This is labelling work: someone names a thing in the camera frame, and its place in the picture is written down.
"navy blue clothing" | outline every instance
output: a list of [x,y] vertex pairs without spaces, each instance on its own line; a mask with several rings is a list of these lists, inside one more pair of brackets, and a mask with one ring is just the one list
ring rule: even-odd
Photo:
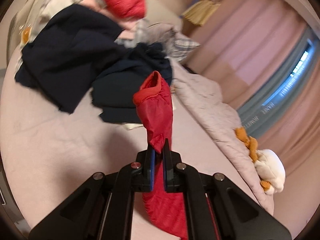
[[121,32],[108,17],[71,5],[23,48],[15,80],[39,88],[61,111],[73,113],[95,78],[127,53],[114,43]]
[[92,103],[101,107],[103,121],[141,123],[132,98],[144,80],[157,70],[170,85],[172,68],[160,43],[138,43],[123,59],[104,70],[92,83]]

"white plush toy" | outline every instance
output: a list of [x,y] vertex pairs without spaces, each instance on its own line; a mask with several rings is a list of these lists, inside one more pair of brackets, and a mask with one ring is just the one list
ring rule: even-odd
[[285,181],[285,170],[279,157],[271,150],[257,150],[258,159],[254,166],[259,177],[270,182],[271,186],[265,190],[267,195],[273,195],[283,191]]

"mattress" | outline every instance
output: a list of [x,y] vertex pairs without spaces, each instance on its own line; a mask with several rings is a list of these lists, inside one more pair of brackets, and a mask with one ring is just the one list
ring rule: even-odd
[[[60,112],[38,91],[14,81],[16,48],[1,94],[0,147],[12,194],[33,228],[93,173],[118,171],[147,147],[144,127],[126,130],[104,123],[88,92],[71,115]],[[253,193],[211,137],[173,95],[172,150],[199,172],[221,172],[252,199]],[[136,194],[132,239],[176,239],[151,225]]]

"pink curtain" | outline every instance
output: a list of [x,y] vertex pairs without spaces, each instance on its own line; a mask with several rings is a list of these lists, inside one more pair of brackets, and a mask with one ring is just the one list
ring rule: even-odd
[[283,0],[223,0],[191,34],[201,47],[185,63],[218,82],[224,103],[237,109],[279,68],[305,28]]
[[281,159],[287,176],[320,145],[320,60],[302,93],[284,116],[258,139]]

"orange plush toy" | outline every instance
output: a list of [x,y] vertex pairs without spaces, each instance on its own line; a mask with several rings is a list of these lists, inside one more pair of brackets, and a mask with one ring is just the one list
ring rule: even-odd
[[258,150],[255,138],[247,136],[244,127],[236,128],[237,138],[249,149],[249,156],[261,179],[261,186],[267,195],[281,192],[284,187],[285,170],[279,157],[271,150]]

